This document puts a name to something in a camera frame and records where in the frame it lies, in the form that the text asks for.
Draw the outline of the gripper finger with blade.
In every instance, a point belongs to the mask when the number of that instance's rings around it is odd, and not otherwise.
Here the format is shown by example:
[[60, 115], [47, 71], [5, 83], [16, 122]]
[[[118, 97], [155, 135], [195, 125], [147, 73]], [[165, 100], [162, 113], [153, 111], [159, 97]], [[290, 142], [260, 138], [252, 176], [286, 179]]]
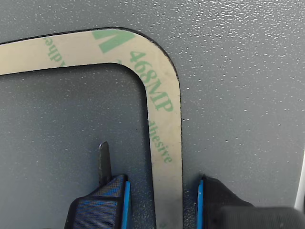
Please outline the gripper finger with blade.
[[109, 145], [99, 145], [99, 186], [75, 199], [69, 208], [66, 229], [131, 229], [131, 183], [127, 175], [112, 175]]

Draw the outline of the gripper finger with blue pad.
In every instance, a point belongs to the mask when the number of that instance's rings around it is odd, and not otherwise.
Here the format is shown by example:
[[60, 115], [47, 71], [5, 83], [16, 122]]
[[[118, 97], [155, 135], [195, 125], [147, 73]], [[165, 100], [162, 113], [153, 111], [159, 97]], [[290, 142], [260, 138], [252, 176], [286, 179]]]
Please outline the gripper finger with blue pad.
[[204, 175], [198, 186], [197, 227], [212, 229], [215, 215], [226, 206], [251, 207], [252, 204], [240, 199], [220, 180]]

